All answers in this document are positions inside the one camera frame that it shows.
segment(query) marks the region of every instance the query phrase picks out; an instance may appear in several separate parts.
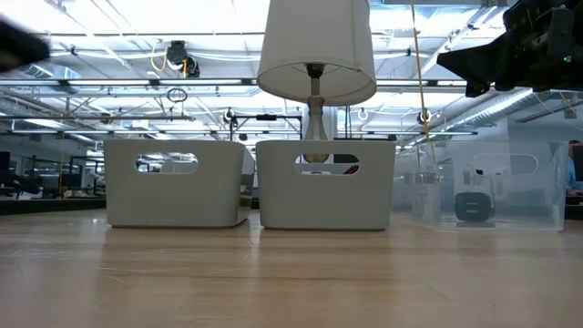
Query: desk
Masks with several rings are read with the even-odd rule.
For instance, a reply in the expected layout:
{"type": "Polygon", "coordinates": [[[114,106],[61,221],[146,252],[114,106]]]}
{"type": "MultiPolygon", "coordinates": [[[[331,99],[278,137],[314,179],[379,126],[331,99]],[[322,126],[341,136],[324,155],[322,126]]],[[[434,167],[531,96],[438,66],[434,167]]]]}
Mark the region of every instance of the desk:
{"type": "Polygon", "coordinates": [[[583,220],[583,197],[567,196],[565,199],[565,220],[583,220]]]}
{"type": "Polygon", "coordinates": [[[111,230],[0,220],[3,327],[580,328],[583,222],[561,233],[111,230]]]}

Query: bin handle cutout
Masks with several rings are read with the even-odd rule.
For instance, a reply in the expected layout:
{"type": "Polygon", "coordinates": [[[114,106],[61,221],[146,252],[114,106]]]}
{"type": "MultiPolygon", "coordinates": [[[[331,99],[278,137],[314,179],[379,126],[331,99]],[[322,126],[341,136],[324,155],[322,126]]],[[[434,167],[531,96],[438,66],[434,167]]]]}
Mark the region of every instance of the bin handle cutout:
{"type": "Polygon", "coordinates": [[[480,166],[480,160],[492,160],[494,157],[500,157],[500,158],[507,158],[508,159],[508,163],[509,165],[505,165],[503,167],[502,170],[497,170],[496,172],[489,172],[490,174],[487,175],[496,175],[498,177],[500,176],[516,176],[516,175],[534,175],[538,172],[538,159],[530,154],[478,154],[476,155],[473,159],[472,159],[472,168],[474,169],[474,173],[479,175],[479,176],[484,176],[484,170],[482,169],[483,166],[480,166]],[[524,159],[528,159],[528,161],[530,162],[529,166],[526,165],[521,165],[521,168],[532,168],[532,172],[529,170],[528,172],[520,172],[520,173],[516,173],[513,174],[512,172],[507,172],[506,169],[512,169],[512,160],[513,159],[518,159],[518,158],[524,158],[524,159]]]}
{"type": "Polygon", "coordinates": [[[326,154],[334,163],[306,163],[306,155],[296,158],[295,168],[302,175],[351,176],[360,169],[360,160],[352,154],[326,154]]]}
{"type": "Polygon", "coordinates": [[[140,174],[189,175],[196,173],[198,168],[199,160],[193,154],[152,152],[136,157],[136,171],[140,174]]]}

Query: ceiling light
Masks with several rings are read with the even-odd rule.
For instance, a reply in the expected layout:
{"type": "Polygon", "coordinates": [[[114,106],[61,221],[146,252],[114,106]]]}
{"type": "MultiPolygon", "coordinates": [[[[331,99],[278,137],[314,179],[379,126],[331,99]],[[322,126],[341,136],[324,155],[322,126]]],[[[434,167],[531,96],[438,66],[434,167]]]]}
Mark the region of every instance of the ceiling light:
{"type": "Polygon", "coordinates": [[[0,86],[8,86],[8,87],[27,87],[27,86],[42,87],[42,86],[58,86],[58,85],[59,85],[59,83],[57,80],[50,80],[50,79],[26,79],[26,80],[2,79],[2,80],[0,80],[0,86]]]}
{"type": "Polygon", "coordinates": [[[375,129],[375,130],[364,130],[361,132],[353,132],[353,134],[394,134],[396,136],[421,136],[424,133],[423,132],[417,132],[417,131],[395,131],[395,130],[379,130],[379,129],[375,129]]]}
{"type": "Polygon", "coordinates": [[[240,79],[166,79],[159,81],[162,86],[238,86],[240,79]]]}
{"type": "Polygon", "coordinates": [[[8,130],[8,132],[16,134],[57,134],[54,130],[8,130]]]}
{"type": "Polygon", "coordinates": [[[154,76],[154,77],[156,77],[156,78],[158,78],[158,79],[162,78],[162,77],[160,77],[160,76],[158,75],[158,73],[156,73],[156,72],[154,72],[154,71],[148,71],[148,72],[146,72],[146,74],[148,74],[148,75],[152,75],[152,76],[154,76]]]}
{"type": "Polygon", "coordinates": [[[159,155],[159,154],[149,154],[149,155],[146,155],[146,157],[150,158],[150,159],[164,159],[164,156],[159,155]]]}
{"type": "MultiPolygon", "coordinates": [[[[415,81],[415,80],[377,80],[376,85],[379,87],[419,86],[419,81],[415,81]]],[[[427,81],[422,81],[422,85],[426,86],[427,81]]]]}
{"type": "Polygon", "coordinates": [[[25,119],[25,122],[37,124],[41,127],[46,127],[46,128],[68,128],[68,126],[66,126],[65,124],[61,124],[61,123],[56,122],[54,120],[42,119],[42,118],[25,119]]]}
{"type": "Polygon", "coordinates": [[[129,79],[129,80],[69,80],[71,86],[147,86],[148,80],[129,79]]]}
{"type": "Polygon", "coordinates": [[[465,82],[464,80],[458,80],[458,81],[438,81],[437,85],[439,87],[465,87],[465,85],[467,84],[467,82],[465,82]]]}
{"type": "Polygon", "coordinates": [[[83,141],[86,141],[86,142],[95,142],[95,140],[93,140],[92,138],[87,138],[87,137],[81,136],[81,135],[74,134],[74,135],[71,135],[71,137],[77,138],[79,140],[83,140],[83,141]]]}
{"type": "Polygon", "coordinates": [[[146,130],[114,130],[111,132],[115,133],[115,134],[148,134],[148,133],[152,133],[152,131],[146,131],[146,130]]]}
{"type": "Polygon", "coordinates": [[[474,136],[477,132],[429,132],[432,136],[474,136]]]}
{"type": "Polygon", "coordinates": [[[110,131],[106,130],[70,130],[70,131],[63,131],[63,133],[67,134],[109,134],[110,131]]]}

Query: lamp stem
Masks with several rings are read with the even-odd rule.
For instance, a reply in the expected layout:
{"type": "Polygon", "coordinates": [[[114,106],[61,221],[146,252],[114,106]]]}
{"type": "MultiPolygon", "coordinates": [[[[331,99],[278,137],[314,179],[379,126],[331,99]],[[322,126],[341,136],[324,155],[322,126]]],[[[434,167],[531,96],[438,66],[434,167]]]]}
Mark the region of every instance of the lamp stem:
{"type": "Polygon", "coordinates": [[[320,95],[320,78],[312,78],[312,96],[320,95]]]}

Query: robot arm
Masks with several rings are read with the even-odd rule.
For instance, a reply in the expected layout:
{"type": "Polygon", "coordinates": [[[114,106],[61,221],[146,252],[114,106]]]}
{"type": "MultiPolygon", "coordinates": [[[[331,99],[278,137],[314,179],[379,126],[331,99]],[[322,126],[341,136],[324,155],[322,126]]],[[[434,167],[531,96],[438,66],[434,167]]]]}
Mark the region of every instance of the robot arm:
{"type": "Polygon", "coordinates": [[[486,46],[441,54],[437,63],[466,80],[466,95],[532,87],[583,90],[583,0],[520,0],[504,13],[506,32],[486,46]]]}

